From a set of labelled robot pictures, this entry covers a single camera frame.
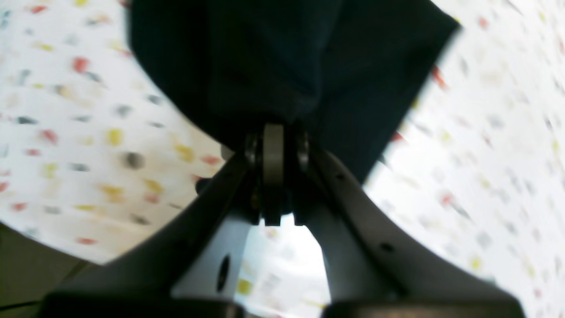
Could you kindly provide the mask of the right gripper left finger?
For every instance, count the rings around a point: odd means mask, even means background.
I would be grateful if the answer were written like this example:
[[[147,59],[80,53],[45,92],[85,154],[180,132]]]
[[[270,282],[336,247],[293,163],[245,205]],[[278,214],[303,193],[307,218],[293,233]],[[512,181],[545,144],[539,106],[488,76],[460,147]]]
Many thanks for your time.
[[[173,221],[44,298],[41,318],[247,318],[233,300],[248,233],[284,213],[284,127],[252,133]]]

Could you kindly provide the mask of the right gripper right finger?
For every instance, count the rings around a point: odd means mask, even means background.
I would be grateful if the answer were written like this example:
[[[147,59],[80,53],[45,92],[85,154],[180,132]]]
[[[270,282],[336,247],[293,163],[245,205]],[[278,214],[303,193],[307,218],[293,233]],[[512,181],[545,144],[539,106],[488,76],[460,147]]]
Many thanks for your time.
[[[324,318],[523,318],[514,296],[400,229],[331,153],[297,133],[294,216],[321,247]]]

